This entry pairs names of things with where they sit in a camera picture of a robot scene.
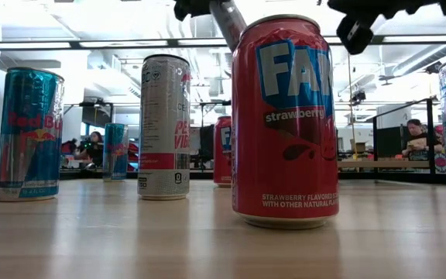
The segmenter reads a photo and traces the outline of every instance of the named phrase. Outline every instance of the robotic arm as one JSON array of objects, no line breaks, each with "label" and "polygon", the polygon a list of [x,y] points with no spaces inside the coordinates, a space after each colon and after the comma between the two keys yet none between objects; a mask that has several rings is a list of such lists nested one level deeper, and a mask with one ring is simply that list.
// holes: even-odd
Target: robotic arm
[{"label": "robotic arm", "polygon": [[[233,39],[230,36],[226,36],[225,33],[230,33],[226,29],[228,26],[228,18],[234,23],[234,32],[236,30],[243,31],[242,23],[243,18],[238,12],[235,11],[236,7],[232,0],[175,0],[175,16],[179,20],[184,20],[189,14],[194,16],[202,16],[213,14],[216,18],[218,25],[228,42],[228,45],[233,50],[235,44],[235,35]],[[218,10],[210,9],[210,6],[215,4],[230,5],[232,10],[226,12],[234,13],[233,16],[224,19],[224,15],[217,14]],[[385,16],[387,19],[391,19],[398,11],[405,10],[408,14],[414,14],[420,7],[430,4],[439,4],[443,14],[446,16],[446,0],[385,0],[385,1],[373,1],[373,0],[329,0],[328,6],[339,12],[343,12],[346,16],[340,22],[337,28],[337,36],[348,50],[350,54],[359,54],[371,42],[373,33],[370,29],[371,25],[375,22],[379,15]]]}]

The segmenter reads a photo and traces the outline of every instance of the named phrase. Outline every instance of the white ceiling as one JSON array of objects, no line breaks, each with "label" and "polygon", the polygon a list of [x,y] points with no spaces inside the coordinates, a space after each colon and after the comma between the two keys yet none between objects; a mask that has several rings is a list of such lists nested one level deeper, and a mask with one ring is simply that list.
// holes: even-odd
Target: white ceiling
[{"label": "white ceiling", "polygon": [[[316,20],[325,36],[333,36],[343,14],[333,11],[323,1],[306,0],[235,0],[247,23],[280,13],[300,13]],[[210,16],[178,22],[173,16],[173,0],[121,2],[120,0],[75,0],[75,3],[55,4],[53,0],[0,0],[0,41],[25,40],[127,40],[159,38],[220,37]],[[373,25],[376,34],[436,34],[446,33],[446,17],[437,5],[423,7],[415,15],[399,12],[390,21],[379,17]],[[351,57],[350,81],[361,81],[370,101],[410,101],[430,92],[435,77],[411,74],[391,80],[381,86],[378,77],[385,67],[395,66],[423,50],[414,46],[369,46],[363,54]],[[88,55],[88,51],[20,51],[2,53],[11,64],[15,60],[73,60]],[[190,60],[195,81],[200,86],[191,89],[192,102],[230,99],[230,81],[223,57],[228,49],[171,49],[171,50],[103,50],[106,57],[116,56],[122,70],[130,78],[116,77],[100,71],[88,71],[91,80],[87,94],[109,98],[114,102],[138,103],[133,95],[123,95],[139,83],[142,59],[154,53],[172,53]],[[347,101],[350,91],[348,55],[341,46],[333,46],[334,92],[336,101]],[[437,91],[437,83],[431,89]]]}]

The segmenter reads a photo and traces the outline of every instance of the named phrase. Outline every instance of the desk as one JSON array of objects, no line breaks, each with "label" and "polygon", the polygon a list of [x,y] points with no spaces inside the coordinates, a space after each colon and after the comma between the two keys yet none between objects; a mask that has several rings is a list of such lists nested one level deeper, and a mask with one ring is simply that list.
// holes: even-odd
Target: desk
[{"label": "desk", "polygon": [[61,181],[57,199],[0,203],[0,279],[446,278],[446,187],[340,183],[325,227],[279,231],[245,224],[210,181],[180,201]]}]

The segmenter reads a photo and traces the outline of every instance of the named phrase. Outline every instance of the woman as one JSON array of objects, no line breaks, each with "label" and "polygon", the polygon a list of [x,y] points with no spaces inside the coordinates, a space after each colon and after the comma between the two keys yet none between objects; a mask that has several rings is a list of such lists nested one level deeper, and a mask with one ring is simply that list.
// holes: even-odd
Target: woman
[{"label": "woman", "polygon": [[77,160],[91,160],[96,166],[102,165],[102,152],[104,144],[102,136],[99,132],[91,133],[91,145],[84,149],[84,151],[75,155]]},{"label": "woman", "polygon": [[[421,121],[419,119],[411,119],[407,121],[407,128],[409,129],[410,138],[407,140],[407,147],[402,151],[402,155],[411,158],[411,160],[416,157],[427,157],[427,151],[429,150],[427,133],[424,132]],[[440,140],[435,137],[434,142],[436,143],[434,152],[441,152],[443,146]]]}]

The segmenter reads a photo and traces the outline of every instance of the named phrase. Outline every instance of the table surface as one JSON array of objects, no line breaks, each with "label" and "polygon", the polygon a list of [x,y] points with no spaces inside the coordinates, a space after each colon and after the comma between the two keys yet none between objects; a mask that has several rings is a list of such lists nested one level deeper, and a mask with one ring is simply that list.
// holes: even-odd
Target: table surface
[{"label": "table surface", "polygon": [[56,199],[0,203],[0,279],[446,278],[446,187],[340,185],[326,226],[280,231],[245,224],[210,181],[179,201],[61,181]]}]

